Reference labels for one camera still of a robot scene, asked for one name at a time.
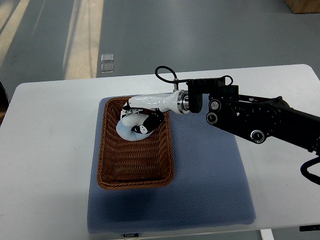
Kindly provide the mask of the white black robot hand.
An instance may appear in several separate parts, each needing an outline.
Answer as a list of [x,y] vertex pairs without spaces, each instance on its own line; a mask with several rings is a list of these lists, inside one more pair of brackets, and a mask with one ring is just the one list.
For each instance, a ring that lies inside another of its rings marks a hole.
[[132,130],[141,134],[142,130],[150,133],[164,122],[164,113],[168,111],[176,114],[189,113],[189,96],[186,90],[133,96],[121,108],[120,120],[131,114],[147,115],[147,119],[140,125],[140,130],[138,126],[133,127]]

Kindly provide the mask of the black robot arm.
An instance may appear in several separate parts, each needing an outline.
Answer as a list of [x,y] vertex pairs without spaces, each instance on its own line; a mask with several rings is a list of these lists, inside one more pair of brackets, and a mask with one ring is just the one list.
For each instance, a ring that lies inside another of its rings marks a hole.
[[298,111],[281,96],[240,95],[226,77],[188,79],[188,107],[199,113],[208,95],[208,124],[256,144],[275,137],[309,152],[320,153],[320,118]]

